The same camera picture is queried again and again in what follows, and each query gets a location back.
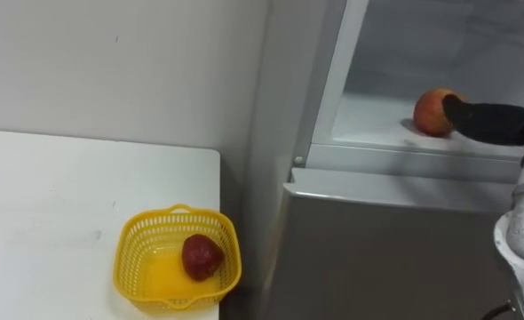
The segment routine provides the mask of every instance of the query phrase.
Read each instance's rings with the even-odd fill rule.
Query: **basket handle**
[[[175,213],[174,211],[176,211],[176,210],[183,210],[183,211],[185,211],[185,213],[190,213],[194,209],[191,208],[190,206],[186,205],[186,204],[175,204],[172,207],[169,207],[167,210],[170,213]]]

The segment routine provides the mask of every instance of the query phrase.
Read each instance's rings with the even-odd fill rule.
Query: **white table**
[[[0,132],[0,320],[153,317],[112,285],[121,228],[176,203],[219,208],[212,150]]]

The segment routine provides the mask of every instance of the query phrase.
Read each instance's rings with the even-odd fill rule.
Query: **refrigerator door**
[[[293,169],[264,319],[479,319],[508,297],[492,229],[512,186]]]

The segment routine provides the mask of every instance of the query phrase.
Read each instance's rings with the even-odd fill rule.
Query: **gray refrigerator panel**
[[[500,212],[283,200],[262,319],[479,319],[508,298]]]

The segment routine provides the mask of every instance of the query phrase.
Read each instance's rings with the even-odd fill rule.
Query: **refrigerator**
[[[524,147],[430,137],[412,114],[431,88],[524,107],[524,1],[267,9],[242,206],[254,318],[477,319],[509,299],[492,230]]]

